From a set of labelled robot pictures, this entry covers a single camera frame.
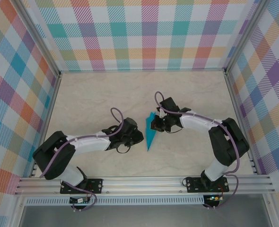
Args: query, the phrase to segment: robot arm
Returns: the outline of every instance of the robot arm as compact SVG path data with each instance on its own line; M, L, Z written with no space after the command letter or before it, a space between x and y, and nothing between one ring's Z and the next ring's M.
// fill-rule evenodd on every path
M119 126L96 133L96 137L77 139L77 136L65 136L62 131L55 132L33 154L33 158L42 172L45 171L51 158L65 142L75 138L74 141L62 148L45 173L47 180L59 179L78 188L86 188L86 175L78 168L69 165L73 156L91 151L118 149L120 145L131 147L144 140L143 134L138 130L136 122L131 118L124 119L122 129L115 135Z
M160 105L166 110L181 114L165 113L158 107L159 115L155 115L151 123L151 129L160 132L170 132L171 127L177 125L180 128L189 128L209 134L215 159L201 173L201 183L206 190L216 184L217 180L223 176L228 167L236 160L231 140L226 138L226 132L218 124L215 124L214 121L227 128L236 144L239 157L249 150L248 142L233 119L227 118L223 121L214 120L210 122L209 120L195 117L196 113L189 108L180 110L171 97L160 102Z

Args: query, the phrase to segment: metal frame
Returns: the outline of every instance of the metal frame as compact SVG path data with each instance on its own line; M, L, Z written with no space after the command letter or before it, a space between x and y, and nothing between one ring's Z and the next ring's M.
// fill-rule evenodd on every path
M103 190L97 194L97 205L173 205L202 204L203 195L211 193L187 193L182 185L186 176L156 177L103 177ZM274 186L268 175L241 175L236 194L273 194ZM227 177L232 194L236 186L234 177ZM16 191L15 213L8 226L17 227L26 206L70 205L70 195L60 194L58 180L38 177L21 178Z
M60 50L59 50L57 44L55 43L54 38L52 37L52 34L40 12L38 5L36 4L35 0L27 0L27 1L32 10L32 13L35 15L36 20L39 22L41 29L43 30L43 32L46 36L46 40L48 40L49 45L51 46L54 54L56 55L56 57L58 59L58 63L61 66L61 69L68 70L65 60L63 59L63 56L61 55Z
M235 48L235 50L230 58L228 65L226 67L226 71L228 73L233 68L233 66L236 64L240 54L244 50L244 47L247 44L248 40L251 38L251 35L253 34L259 20L261 19L263 13L267 9L270 2L271 2L271 0L260 0L247 28L245 29L237 47Z
M27 10L24 5L21 3L21 0L11 0L11 3L17 10L18 14L21 16L23 22L25 23L29 33L33 37L35 43L38 45L41 50L44 58L47 63L53 70L53 72L58 76L56 81L56 86L54 89L54 94L52 96L51 104L49 111L46 117L45 124L43 126L42 136L40 139L40 144L44 141L47 128L51 119L52 110L55 104L56 96L58 94L59 86L61 83L61 73L51 56L48 48L46 47L42 37L40 36L38 30L36 29L35 24L32 22ZM254 29L256 28L258 21L260 20L263 12L266 10L270 0L261 0L259 3L248 27L246 28L240 43L238 44L236 50L234 51L230 62L227 65L225 74L225 80L227 87L231 96L232 104L240 125L242 132L245 134L245 137L249 139L246 134L244 120L241 116L240 109L237 105L235 94L232 89L232 84L228 76L228 72L236 64L237 59L239 58L241 52L243 51L247 41L250 39ZM261 173L260 168L253 161L256 160L254 153L250 150L249 158L251 165L255 172ZM271 179L268 175L242 175L239 177L239 188L236 194L263 194L265 204L271 219L273 226L279 227L279 216L277 213L275 205L275 189L271 182ZM185 176L172 176L172 177L103 177L103 192L98 194L98 198L120 198L133 197L137 198L139 196L149 197L149 198L159 198L166 196L178 196L179 198L188 198L189 196L203 196L210 193L187 193L185 187L182 186L181 181ZM228 183L230 187L230 192L227 194L233 193L235 189L235 178L228 177ZM15 210L12 216L11 221L8 223L8 226L17 227L21 221L24 207L29 205L29 198L67 198L68 195L64 196L59 193L60 191L60 182L58 180L47 181L45 179L40 179L37 177L32 178L21 178L20 183L17 187L15 200Z
M103 190L97 196L157 196L157 195L208 195L214 193L187 193L182 185L182 180L186 176L155 176L155 177L102 177ZM274 193L274 186L268 175L240 175L239 187L236 194L268 194ZM227 177L230 192L232 194L236 179ZM60 194L59 180L45 180L38 177L21 178L16 196L63 196Z
M50 51L48 50L43 38L41 37L39 31L37 30L35 24L33 23L30 15L28 14L24 4L21 0L10 0L13 7L16 9L18 15L21 17L23 23L25 24L28 32L32 36L35 44L38 46L39 50L41 51L43 57L46 59L49 67L53 71L53 73L57 76L60 75L60 70L56 65Z
M181 70L109 70L107 71L107 73L113 73L113 72L205 72L205 71L222 71L222 68L207 68L207 69L181 69ZM90 70L82 70L82 71L66 71L66 70L62 70L61 71L63 74L64 73L71 73L71 74L80 74L80 73L88 73L88 72L92 72ZM105 73L105 71L94 71L94 73Z

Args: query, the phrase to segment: checkered fabric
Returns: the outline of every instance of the checkered fabric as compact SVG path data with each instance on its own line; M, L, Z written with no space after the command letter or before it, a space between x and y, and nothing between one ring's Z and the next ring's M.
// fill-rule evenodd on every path
M242 39L244 31L247 28L247 26L248 26L248 24L249 24L249 22L250 22L250 20L251 20L251 18L253 16L253 14L254 14L254 12L255 12L259 2L260 2L260 0L254 0L254 3L252 5L252 7L251 7L251 9L250 9L246 19L244 20L242 28L239 30L239 33L238 33L238 35L237 35L237 37L236 37L236 39L235 39L235 41L233 43L233 46L232 46L232 48L231 48L231 50L229 52L229 55L228 55L228 57L227 57L227 59L226 59L226 61L224 63L224 68L227 67L227 65L228 65L228 63L229 63L229 61L230 61L230 59L232 57L232 54L234 53L235 48L237 47L239 41Z
M30 168L56 77L9 0L0 0L0 227Z
M232 70L237 101L263 174L279 200L279 1L272 0Z
M39 16L30 7L33 1ZM179 70L222 68L229 42L242 33L236 24L246 17L243 9L252 2L24 0L24 5L59 68Z

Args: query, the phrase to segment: cable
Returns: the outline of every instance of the cable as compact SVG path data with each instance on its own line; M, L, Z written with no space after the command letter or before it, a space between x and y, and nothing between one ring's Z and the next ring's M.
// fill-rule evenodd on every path
M235 151L235 154L236 154L236 167L234 170L232 171L228 171L228 172L225 172L224 175L226 174L233 174L235 173L238 169L239 169L239 165L240 165L240 159L239 159L239 153L238 153L238 149L237 149L237 146L235 144L235 141L234 139L232 138L232 135L230 134L230 132L228 131L228 129L223 126L221 123L211 119L211 118L208 118L208 117L205 117L205 116L202 116L202 115L199 115L199 114L193 114L193 113L180 113L180 112L173 112L173 111L169 111L169 110L166 110L165 108L163 108L161 106L161 104L157 101L157 94L160 94L162 96L162 99L164 100L164 95L160 92L160 91L157 91L155 94L154 94L154 99L155 99L155 102L157 103L158 107L161 108L163 111L165 111L166 113L169 113L169 114L179 114L179 115L188 115L188 116L195 116L195 117L198 117L198 118L201 118L203 120L206 120L206 121L209 121L209 122L213 122L215 124L217 124L218 126L220 126L224 131L225 133L228 135L228 137L230 138L231 142L232 142L232 145L233 145L233 148L234 148L234 151Z
M85 208L83 208L83 209L81 209L81 210L76 209L76 208L74 207L74 204L72 204L72 208L74 209L74 211L76 211L76 210L79 211L79 212L85 211L85 210L88 210L88 209L90 209L91 207L93 207L94 204L96 204L96 202L97 202L97 196L96 196L93 192L88 191L88 190L84 190L84 189L81 189L81 188L77 188L77 187L73 186L72 184L70 184L70 183L68 183L68 182L65 182L65 184L68 185L69 187L73 188L73 189L79 190L80 192L85 192L85 193L87 193L87 194L93 195L94 198L95 198L92 204L86 206Z
M187 179L187 177L185 177L185 178L182 180L182 185L183 185L184 187L187 187L187 186L183 183L183 181L184 181L185 179Z
M223 207L223 206L226 206L226 204L229 202L229 201L231 201L231 199L233 198L233 196L236 194L236 191L237 191L237 189L238 189L238 186L239 186L239 179L238 179L238 177L236 176L236 175L234 175L234 174L228 174L228 175L226 175L226 176L233 176L233 177L235 177L235 179L236 179L236 186L235 186L235 189L234 189L234 192L232 193L232 195L230 196L230 198L226 201L226 202L224 202L223 204L220 204L220 205L218 205L216 208L218 209L218 208L221 208L221 207Z
M220 184L218 186L221 188L221 196L220 197L224 198L224 189Z
M42 178L43 176L45 176L45 174L48 172L50 166L53 164L54 160L55 160L56 157L59 155L60 151L61 151L67 144L69 144L69 143L71 143L71 142L73 142L73 141L75 141L75 140L81 140L81 139L90 138L90 137L106 138L106 137L114 136L114 135L116 135L117 133L119 133L119 131L122 129L122 125L123 125L123 122L124 122L124 116L123 116L123 114L121 113L121 111L120 111L119 109L117 109L117 108L115 108L115 107L112 107L112 108L110 109L110 112L111 112L112 116L115 118L115 120L118 121L118 119L117 119L117 118L115 117L115 115L113 114L113 110L116 110L116 111L120 114L121 119L122 119L122 121L121 121L121 123L120 123L120 127L119 127L118 130L116 130L114 133L111 133L111 134L109 134L109 135L99 135L99 136L97 136L97 135L87 135L87 136L79 136L79 137L73 138L73 139L71 139L71 140L65 142L64 144L62 144L62 145L60 146L60 148L57 150L57 152L53 155L53 157L51 158L51 160L50 160L50 162L48 163L47 167L45 168L45 170L44 170L44 171L42 172L42 174L40 175L40 178Z
M126 152L119 152L119 149L118 149L118 148L116 148L116 151L117 151L117 153L119 153L119 154L126 154L126 153L130 150L130 148L131 148L131 147L128 147L128 150L127 150Z
M224 206L226 203L228 203L231 198L233 198L233 196L235 195L237 189L238 189L238 185L239 185L239 180L238 180L238 177L236 175L233 175L233 173L235 173L238 169L239 169L239 166L240 166L240 157L239 157L239 153L238 153L238 149L237 149L237 146L235 144L235 141L234 139L232 138L232 135L230 134L230 132L228 131L228 129L223 126L221 123L211 119L211 118L208 118L208 117L205 117L205 116L202 116L202 115L199 115L199 114L193 114L193 113L180 113L180 112L173 112L173 111L169 111L169 110L166 110L165 108L163 108L161 106L161 104L157 101L157 95L160 94L162 96L162 99L164 100L164 95L160 92L160 91L157 91L155 94L154 94L154 100L155 102L157 103L158 107L161 108L163 111L165 111L166 113L169 113L169 114L182 114L182 115L188 115L188 116L195 116L195 117L198 117L198 118L201 118L203 120L206 120L206 121L209 121L209 122L213 122L215 124L217 124L219 127L221 127L225 133L228 135L228 137L230 138L230 141L232 142L232 145L233 145L233 148L234 148L234 151L235 151L235 155L236 155L236 167L234 170L232 171L228 171L228 172L225 172L223 173L223 175L226 175L226 176L233 176L236 178L236 187L235 187L235 190L234 192L232 193L231 197L224 203L224 204L221 204L219 206L217 206L217 208L219 207L222 207Z
M173 134L173 133L177 133L177 132L179 132L181 130L183 130L183 129L180 129L180 130L177 130L177 131L173 131L173 132L170 132L170 131L166 131L166 132L169 133L169 134Z
M89 185L89 187L90 187L90 190L91 190L91 192L92 192L92 186ZM91 197L92 197L92 194L90 195L89 199L91 199ZM86 195L86 199L88 200L88 193L87 193L87 195Z

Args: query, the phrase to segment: teal cloth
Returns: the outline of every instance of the teal cloth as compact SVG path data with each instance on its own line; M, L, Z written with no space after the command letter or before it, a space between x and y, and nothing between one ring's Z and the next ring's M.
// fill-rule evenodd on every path
M149 151L149 148L152 144L152 141L154 139L155 133L157 131L150 129L151 122L153 121L155 116L155 112L151 112L150 116L146 118L146 141L147 141L147 151Z

